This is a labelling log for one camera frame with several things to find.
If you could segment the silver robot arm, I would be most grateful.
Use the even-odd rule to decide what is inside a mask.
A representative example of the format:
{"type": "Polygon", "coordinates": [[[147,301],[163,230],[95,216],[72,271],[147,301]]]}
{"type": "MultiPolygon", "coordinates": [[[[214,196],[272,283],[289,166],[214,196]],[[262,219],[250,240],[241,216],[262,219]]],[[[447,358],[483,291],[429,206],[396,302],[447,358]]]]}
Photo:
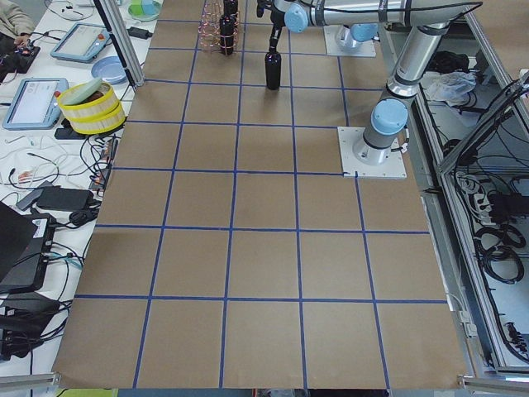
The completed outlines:
{"type": "Polygon", "coordinates": [[[369,125],[352,145],[356,159],[381,165],[397,134],[432,56],[450,24],[480,7],[481,1],[258,1],[256,15],[270,11],[273,28],[269,52],[276,51],[284,27],[301,33],[310,26],[350,26],[397,23],[411,30],[374,107],[369,125]]]}
{"type": "MultiPolygon", "coordinates": [[[[282,11],[275,5],[271,6],[270,20],[274,26],[271,38],[278,39],[277,32],[287,27],[291,32],[301,33],[309,28],[308,14],[297,4],[292,9],[282,11]]],[[[376,23],[354,25],[326,26],[323,28],[326,54],[356,58],[374,58],[375,39],[378,37],[376,23]]]]}

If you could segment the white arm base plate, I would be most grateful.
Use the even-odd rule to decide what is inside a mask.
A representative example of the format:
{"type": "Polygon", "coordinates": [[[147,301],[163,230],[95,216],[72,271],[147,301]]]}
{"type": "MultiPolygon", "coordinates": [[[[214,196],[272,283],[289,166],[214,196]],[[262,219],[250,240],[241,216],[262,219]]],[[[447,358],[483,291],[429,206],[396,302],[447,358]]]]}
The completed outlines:
{"type": "Polygon", "coordinates": [[[374,58],[376,56],[374,41],[355,40],[347,27],[325,26],[324,36],[327,55],[361,58],[374,58]]]}
{"type": "Polygon", "coordinates": [[[406,179],[403,154],[397,139],[385,149],[374,149],[364,140],[363,127],[338,127],[342,175],[346,178],[406,179]]]}

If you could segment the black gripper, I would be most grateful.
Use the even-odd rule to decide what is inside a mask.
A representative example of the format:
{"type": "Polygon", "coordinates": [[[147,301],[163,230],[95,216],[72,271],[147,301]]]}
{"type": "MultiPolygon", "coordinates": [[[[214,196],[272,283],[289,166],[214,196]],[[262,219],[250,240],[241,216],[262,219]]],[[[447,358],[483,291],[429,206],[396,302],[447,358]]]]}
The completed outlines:
{"type": "Polygon", "coordinates": [[[279,50],[279,38],[282,29],[285,27],[284,14],[285,12],[280,11],[276,7],[270,8],[270,20],[273,23],[273,28],[269,38],[269,52],[279,50]]]}

